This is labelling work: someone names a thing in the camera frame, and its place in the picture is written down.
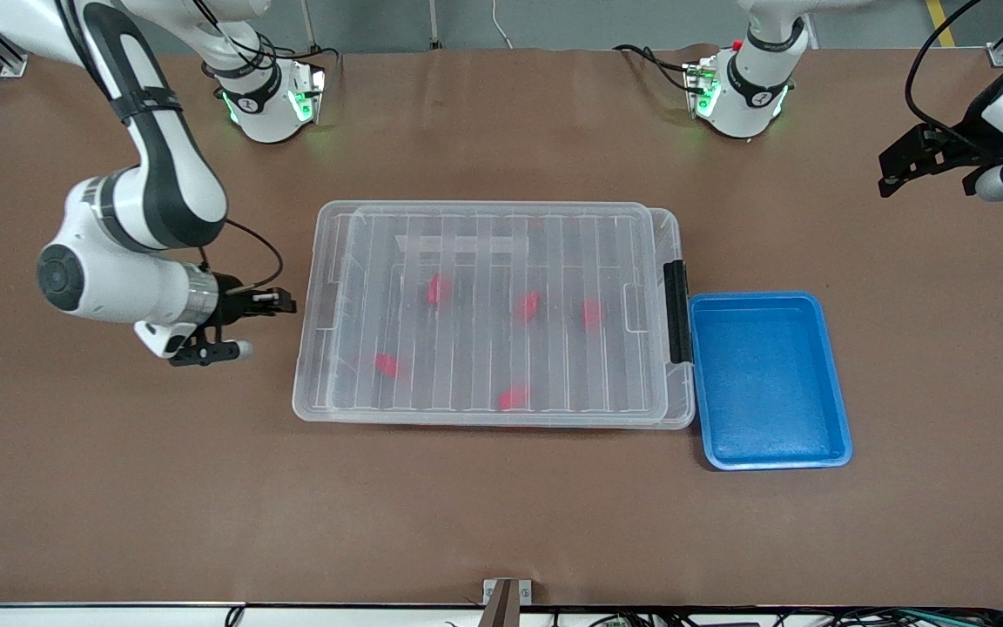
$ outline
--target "yellow floor stripe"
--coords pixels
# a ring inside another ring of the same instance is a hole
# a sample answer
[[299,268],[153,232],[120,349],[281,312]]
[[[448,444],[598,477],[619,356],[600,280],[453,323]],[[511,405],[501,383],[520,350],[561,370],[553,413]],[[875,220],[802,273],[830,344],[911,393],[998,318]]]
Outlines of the yellow floor stripe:
[[[931,13],[931,23],[935,24],[935,28],[939,28],[939,24],[947,20],[947,13],[939,0],[927,0],[927,12]],[[951,35],[950,28],[940,33],[939,45],[944,48],[954,48],[954,36]]]

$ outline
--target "wire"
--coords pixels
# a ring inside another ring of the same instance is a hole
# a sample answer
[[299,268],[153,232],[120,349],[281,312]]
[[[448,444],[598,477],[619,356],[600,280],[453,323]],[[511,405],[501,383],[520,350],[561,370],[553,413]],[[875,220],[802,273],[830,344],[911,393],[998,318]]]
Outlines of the wire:
[[968,620],[962,620],[959,618],[952,618],[950,616],[942,616],[939,614],[932,614],[928,611],[918,611],[918,610],[902,610],[901,614],[913,616],[916,618],[922,618],[927,620],[929,623],[937,624],[951,624],[952,627],[975,627],[976,623],[968,622]]
[[274,279],[280,277],[281,273],[284,273],[284,270],[286,270],[286,261],[284,261],[284,258],[281,257],[280,251],[278,251],[278,249],[270,243],[270,240],[263,238],[262,235],[259,235],[258,232],[255,232],[251,229],[251,227],[240,225],[240,223],[235,222],[235,220],[231,220],[230,218],[227,219],[227,224],[235,227],[235,229],[246,232],[246,234],[251,235],[252,238],[262,242],[262,245],[266,246],[267,249],[270,249],[270,253],[274,254],[274,257],[278,259],[278,269],[274,270],[274,273],[270,274],[268,278],[262,279],[262,281],[250,283],[248,286],[239,286],[238,288],[230,289],[227,291],[228,296],[231,296],[231,294],[244,293],[244,291],[256,290],[264,285],[267,285],[268,283],[274,282]]
[[66,27],[64,31],[72,44],[72,49],[80,58],[80,64],[87,71],[88,76],[91,76],[92,82],[98,84],[104,98],[110,100],[110,90],[107,89],[107,83],[103,82],[99,76],[99,70],[95,67],[95,59],[91,58],[91,51],[87,48],[86,41],[83,40],[83,26],[80,24],[79,13],[76,13],[76,1],[56,0],[56,12],[60,13],[60,21]]
[[[250,46],[247,46],[245,43],[239,43],[239,41],[236,41],[233,36],[228,35],[227,32],[224,32],[223,28],[220,27],[220,21],[218,17],[216,17],[215,13],[212,12],[211,8],[209,8],[208,5],[204,3],[204,0],[192,0],[192,3],[196,5],[196,8],[200,9],[201,15],[204,15],[204,17],[206,17],[208,23],[211,23],[212,27],[215,27],[215,30],[219,31],[220,35],[223,35],[223,38],[228,40],[228,43],[231,43],[231,46],[235,48],[235,53],[238,53],[239,57],[242,58],[243,61],[246,61],[248,66],[254,67],[255,69],[270,69],[271,67],[274,66],[274,60],[278,59],[284,59],[284,60],[307,59],[310,56],[322,55],[322,53],[324,52],[334,53],[335,61],[337,62],[342,58],[342,55],[340,55],[337,49],[324,48],[322,46],[319,46],[318,43],[312,43],[312,48],[308,52],[298,52],[292,48],[287,48],[284,46],[274,46],[274,43],[270,41],[270,38],[268,38],[268,36],[264,36],[262,35],[261,32],[258,31],[255,31],[255,34],[258,36],[258,41],[259,44],[261,44],[261,49],[259,50],[251,48]],[[243,50],[246,50],[247,52],[254,52],[256,55],[259,56],[265,56],[268,59],[268,64],[264,64],[263,66],[263,64],[255,63],[254,61],[258,59],[258,56],[256,56],[255,59],[250,59],[247,57],[247,55],[243,55],[242,53]],[[204,74],[208,74],[209,76],[211,76],[210,69],[207,67],[206,63],[204,63],[204,66],[201,68],[201,70],[204,72]]]
[[227,618],[223,620],[223,627],[236,627],[238,626],[240,620],[242,620],[242,615],[246,614],[246,606],[235,606],[227,612]]
[[661,74],[664,74],[664,78],[668,79],[668,82],[674,84],[674,86],[676,86],[681,91],[686,91],[688,92],[688,94],[701,94],[703,92],[703,90],[700,89],[699,87],[685,86],[685,84],[679,82],[679,80],[673,78],[672,75],[668,74],[668,70],[679,71],[682,74],[683,68],[681,66],[677,66],[677,64],[675,63],[665,61],[664,59],[658,59],[656,52],[653,52],[652,48],[648,46],[645,46],[644,48],[638,48],[637,46],[633,46],[632,43],[622,43],[621,46],[614,46],[614,50],[623,52],[637,52],[637,54],[640,55],[642,59],[649,61],[649,63],[653,63],[654,66],[657,66],[657,69],[660,70]]
[[622,615],[620,615],[620,614],[612,614],[612,615],[609,615],[609,616],[604,616],[604,617],[596,620],[596,622],[594,622],[592,624],[588,624],[588,627],[598,627],[599,624],[606,624],[606,623],[613,622],[613,620],[618,620],[619,618],[621,618],[621,616]]
[[307,5],[307,0],[300,0],[300,11],[304,15],[304,31],[307,32],[307,40],[311,43],[310,48],[317,49],[319,46],[315,42],[315,25],[312,23],[312,11]]
[[490,17],[493,17],[493,28],[498,29],[498,35],[505,39],[506,47],[513,50],[513,41],[510,41],[510,36],[501,30],[501,24],[498,24],[498,0],[490,0]]
[[943,23],[939,24],[939,27],[937,27],[935,31],[932,31],[931,36],[927,37],[927,40],[924,41],[923,46],[920,46],[920,52],[916,53],[916,58],[915,60],[912,61],[912,68],[909,69],[908,71],[908,79],[905,80],[904,82],[904,102],[908,104],[908,109],[911,109],[913,114],[915,114],[916,117],[919,117],[920,119],[924,120],[924,122],[930,123],[932,124],[932,126],[935,126],[936,128],[943,130],[944,132],[947,132],[948,135],[951,135],[955,139],[958,139],[963,143],[965,143],[965,145],[968,145],[971,148],[973,148],[974,151],[976,151],[976,153],[979,153],[981,155],[991,155],[990,151],[979,146],[978,143],[975,143],[974,141],[967,139],[958,130],[951,128],[946,123],[940,122],[940,120],[937,120],[931,115],[927,114],[927,112],[925,112],[923,109],[920,108],[919,104],[916,104],[915,98],[913,98],[912,96],[912,88],[915,86],[916,74],[917,72],[920,71],[920,64],[923,63],[924,56],[927,56],[927,52],[931,50],[931,47],[933,46],[933,44],[935,44],[935,40],[939,39],[939,35],[942,35],[944,30],[950,28],[950,25],[951,23],[954,23],[954,20],[959,19],[959,17],[963,16],[965,12],[974,8],[976,4],[980,3],[980,1],[982,0],[967,0],[967,3],[964,3],[962,7],[959,7],[959,10],[956,10],[955,12],[951,13],[951,16],[943,20]]

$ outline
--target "table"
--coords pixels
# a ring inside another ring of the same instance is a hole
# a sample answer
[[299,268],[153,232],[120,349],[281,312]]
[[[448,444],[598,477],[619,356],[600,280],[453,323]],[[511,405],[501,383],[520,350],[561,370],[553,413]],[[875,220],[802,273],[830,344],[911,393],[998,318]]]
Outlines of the table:
[[[57,313],[33,266],[63,196],[135,154],[79,69],[33,60],[0,87],[0,600],[461,603],[514,575],[551,604],[1002,607],[1003,206],[956,175],[877,195],[877,154],[915,123],[912,54],[808,52],[752,142],[617,52],[348,56],[326,126],[272,146],[198,59],[163,59],[301,301],[318,210],[359,198],[665,207],[693,290],[816,294],[854,459],[761,473],[712,472],[697,425],[303,423],[300,316],[234,326],[253,360],[173,369],[128,327]],[[948,120],[993,76],[980,50],[928,63],[917,98]],[[241,232],[208,252],[272,269]]]

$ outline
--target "clear plastic container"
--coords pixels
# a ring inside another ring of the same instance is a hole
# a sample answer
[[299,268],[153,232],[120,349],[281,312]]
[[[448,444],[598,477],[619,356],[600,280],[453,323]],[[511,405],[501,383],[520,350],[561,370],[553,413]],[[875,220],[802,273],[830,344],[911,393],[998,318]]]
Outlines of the clear plastic container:
[[634,203],[327,204],[294,409],[352,423],[683,427],[691,366],[669,363],[661,271],[681,255],[672,214]]

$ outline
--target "blue tray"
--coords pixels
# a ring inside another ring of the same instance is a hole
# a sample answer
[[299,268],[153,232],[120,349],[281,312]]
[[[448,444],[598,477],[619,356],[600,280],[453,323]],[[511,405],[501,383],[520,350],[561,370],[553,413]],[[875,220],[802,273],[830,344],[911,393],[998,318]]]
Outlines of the blue tray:
[[721,469],[841,466],[847,409],[815,297],[699,294],[689,301],[707,459]]

